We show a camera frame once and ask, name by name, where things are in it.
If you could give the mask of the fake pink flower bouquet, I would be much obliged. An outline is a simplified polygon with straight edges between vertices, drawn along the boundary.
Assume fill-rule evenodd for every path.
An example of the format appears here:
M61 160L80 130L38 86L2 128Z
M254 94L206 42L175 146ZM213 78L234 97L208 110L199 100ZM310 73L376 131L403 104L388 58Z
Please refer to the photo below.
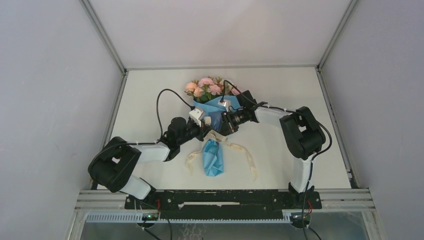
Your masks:
M223 96L237 96L241 92L222 77L204 77L186 84L184 93L197 103L206 103Z

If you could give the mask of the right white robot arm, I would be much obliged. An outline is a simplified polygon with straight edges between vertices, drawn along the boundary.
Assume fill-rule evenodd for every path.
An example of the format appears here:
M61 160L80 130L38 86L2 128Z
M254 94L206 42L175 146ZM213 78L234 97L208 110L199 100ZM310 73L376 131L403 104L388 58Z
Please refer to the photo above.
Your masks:
M240 104L234 109L229 106L222 112L222 124L219 133L227 136L239 130L246 122L255 122L280 127L289 152L294 158L293 178L289 182L289 203L302 208L309 201L307 191L313 186L310 181L313 173L313 161L323 152L329 131L315 118L307 106L289 110L269 106L266 102L257 103L247 90L237 95Z

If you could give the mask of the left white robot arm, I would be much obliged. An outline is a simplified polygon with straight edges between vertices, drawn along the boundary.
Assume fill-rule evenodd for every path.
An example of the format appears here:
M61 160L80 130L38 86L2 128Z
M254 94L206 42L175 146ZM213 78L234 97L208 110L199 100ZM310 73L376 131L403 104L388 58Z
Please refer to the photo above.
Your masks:
M156 142L128 142L113 137L92 159L88 173L92 180L110 192L121 192L137 198L138 204L149 209L156 203L155 188L133 174L136 165L147 162L168 162L181 151L181 145L202 141L210 128L202 121L175 117L167 131Z

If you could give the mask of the blue wrapping paper sheet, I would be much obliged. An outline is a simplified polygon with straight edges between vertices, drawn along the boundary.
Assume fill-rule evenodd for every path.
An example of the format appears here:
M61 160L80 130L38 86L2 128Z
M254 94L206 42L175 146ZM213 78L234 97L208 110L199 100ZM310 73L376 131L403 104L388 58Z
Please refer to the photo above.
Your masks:
M195 107L205 111L206 117L211 117L211 129L219 132L223 124L222 113L226 112L225 106L220 105L221 97L214 98L205 103L193 102ZM220 143L213 139L208 139L202 147L202 164L204 173L208 177L215 177L224 172L224 154Z

